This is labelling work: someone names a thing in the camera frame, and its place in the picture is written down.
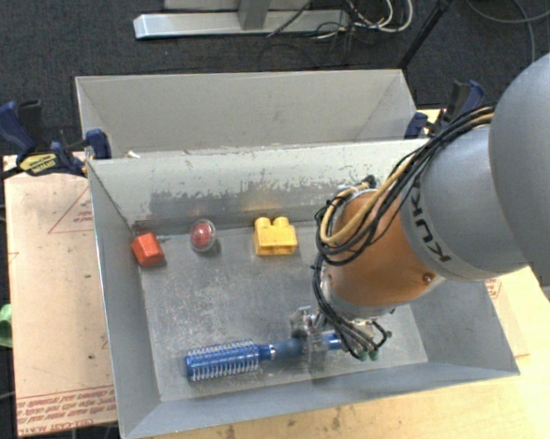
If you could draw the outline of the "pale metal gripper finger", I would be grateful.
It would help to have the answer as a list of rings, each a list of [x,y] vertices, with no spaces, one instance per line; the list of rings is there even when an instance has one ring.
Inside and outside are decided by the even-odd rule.
[[[326,316],[319,307],[300,307],[290,315],[291,335],[293,338],[306,339],[308,335],[317,335],[327,328]]]
[[[319,337],[307,339],[305,352],[310,373],[320,373],[325,369],[325,360],[329,351],[330,343],[327,338]]]

